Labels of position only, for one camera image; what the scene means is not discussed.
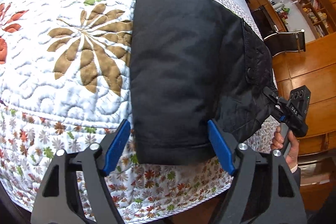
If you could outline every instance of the wooden floor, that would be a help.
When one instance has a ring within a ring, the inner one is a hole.
[[[275,56],[273,69],[281,96],[302,85],[311,91],[300,155],[336,148],[336,33],[308,43],[306,52]]]

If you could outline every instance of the quilted bedspread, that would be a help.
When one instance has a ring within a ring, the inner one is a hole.
[[[233,0],[215,0],[259,31]],[[84,150],[132,123],[129,91],[135,0],[0,0],[0,180],[32,211],[55,152]],[[247,143],[269,151],[269,118]],[[94,219],[82,173],[85,215]],[[195,166],[139,165],[130,136],[106,183],[126,222],[145,223],[208,200],[230,187],[218,159]]]

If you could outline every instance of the jacket snap button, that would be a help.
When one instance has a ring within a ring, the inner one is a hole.
[[[252,71],[252,69],[251,68],[248,68],[248,70],[247,70],[247,76],[248,76],[248,78],[253,78],[253,71]]]

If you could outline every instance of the clamp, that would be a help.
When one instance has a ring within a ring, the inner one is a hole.
[[[304,91],[303,103],[299,104],[295,99],[286,101],[269,88],[265,88],[264,93],[280,107],[272,115],[284,125],[287,123],[297,137],[304,136],[308,130],[305,115],[309,90]],[[306,107],[305,115],[302,115],[302,106]],[[288,128],[282,126],[282,131],[285,136]],[[31,224],[124,224],[104,177],[115,170],[129,135],[130,123],[123,120],[100,144],[92,143],[78,153],[58,150],[37,192]],[[256,152],[221,130],[214,119],[208,122],[208,136],[222,168],[234,177],[224,202],[216,208],[209,224],[307,223],[299,188],[281,151]],[[84,215],[76,171],[83,171],[96,222]],[[246,213],[251,202],[253,214]]]

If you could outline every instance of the folded black jacket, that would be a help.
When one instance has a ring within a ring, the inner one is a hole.
[[[187,165],[214,157],[211,118],[242,142],[274,104],[263,94],[272,57],[241,18],[214,0],[136,0],[130,61],[140,163]]]

